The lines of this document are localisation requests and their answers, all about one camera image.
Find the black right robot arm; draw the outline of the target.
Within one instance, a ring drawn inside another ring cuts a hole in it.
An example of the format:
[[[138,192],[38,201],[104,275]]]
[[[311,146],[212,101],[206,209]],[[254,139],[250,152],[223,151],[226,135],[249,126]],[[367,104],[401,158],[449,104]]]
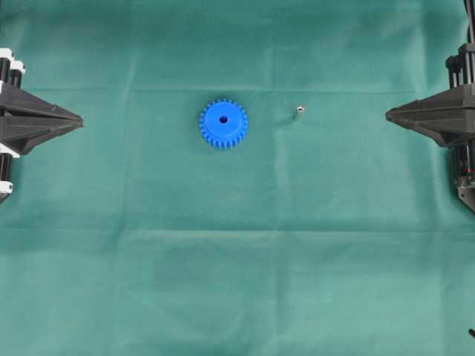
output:
[[[449,89],[386,112],[386,120],[448,149],[457,196],[474,210],[474,2],[465,1],[467,41],[445,60]]]

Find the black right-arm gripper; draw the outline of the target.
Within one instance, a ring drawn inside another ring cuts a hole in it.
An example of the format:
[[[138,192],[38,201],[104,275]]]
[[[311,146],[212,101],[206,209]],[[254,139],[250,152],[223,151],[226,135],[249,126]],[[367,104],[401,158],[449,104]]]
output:
[[[451,148],[457,196],[474,212],[474,119],[463,114],[442,119],[420,114],[474,109],[474,43],[462,45],[445,65],[449,90],[390,109],[386,120],[429,137],[440,147]]]

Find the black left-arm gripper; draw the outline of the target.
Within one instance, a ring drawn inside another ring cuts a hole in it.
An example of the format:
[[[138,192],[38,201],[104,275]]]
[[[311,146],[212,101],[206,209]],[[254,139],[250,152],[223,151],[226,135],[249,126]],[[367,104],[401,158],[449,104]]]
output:
[[[1,202],[13,193],[13,160],[37,145],[83,127],[82,117],[20,89],[22,61],[1,48]],[[12,114],[66,120],[11,120]]]

